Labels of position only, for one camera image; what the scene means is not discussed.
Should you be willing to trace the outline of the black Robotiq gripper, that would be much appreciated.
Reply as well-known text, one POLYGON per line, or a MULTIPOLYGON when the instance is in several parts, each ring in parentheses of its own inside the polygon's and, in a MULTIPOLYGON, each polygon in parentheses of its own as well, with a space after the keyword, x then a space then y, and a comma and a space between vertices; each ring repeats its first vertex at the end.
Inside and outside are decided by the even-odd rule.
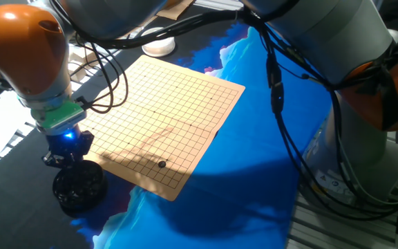
POLYGON ((58 169, 67 168, 67 160, 70 160, 70 168, 81 165, 84 162, 84 156, 79 148, 80 136, 81 131, 78 124, 71 129, 65 130, 63 134, 46 136, 50 153, 41 158, 43 163, 46 166, 58 169))

